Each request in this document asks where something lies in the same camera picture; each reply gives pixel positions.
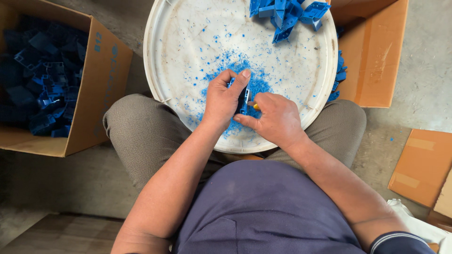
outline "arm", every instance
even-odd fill
[[[376,191],[309,139],[293,101],[271,93],[257,94],[254,100],[262,117],[238,114],[234,120],[256,130],[302,166],[341,210],[365,250],[384,233],[408,231]]]
[[[231,77],[236,80],[227,89]],[[200,125],[144,186],[116,237],[113,254],[169,252],[166,238],[185,217],[204,166],[249,80],[249,70],[239,75],[226,70],[209,83]]]

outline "fingernail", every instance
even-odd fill
[[[251,75],[251,72],[250,72],[248,69],[246,69],[246,70],[244,70],[244,71],[242,72],[242,75],[243,75],[245,78],[249,78],[250,75]]]

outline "right hand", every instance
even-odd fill
[[[309,139],[301,127],[300,114],[295,102],[272,93],[258,93],[254,97],[262,117],[236,114],[234,120],[253,128],[259,135],[281,149]]]

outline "white round tray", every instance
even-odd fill
[[[302,8],[311,2],[306,0]],[[149,87],[192,131],[204,113],[209,79],[234,63],[239,64],[236,71],[250,68],[253,79],[264,86],[255,92],[269,87],[297,103],[303,129],[328,99],[338,61],[330,11],[318,32],[297,22],[289,40],[277,44],[272,44],[275,28],[270,18],[249,14],[247,0],[156,0],[152,6],[144,36]],[[215,150],[247,154],[276,147],[239,125],[220,137]]]

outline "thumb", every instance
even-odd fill
[[[240,72],[237,77],[235,78],[234,83],[229,88],[230,91],[234,96],[237,98],[239,97],[240,93],[243,91],[243,89],[246,87],[248,82],[251,79],[251,71],[248,69],[243,70]]]
[[[239,122],[245,126],[248,126],[252,128],[253,130],[256,130],[258,128],[259,120],[252,117],[252,116],[245,116],[242,114],[237,114],[234,116],[234,121]]]

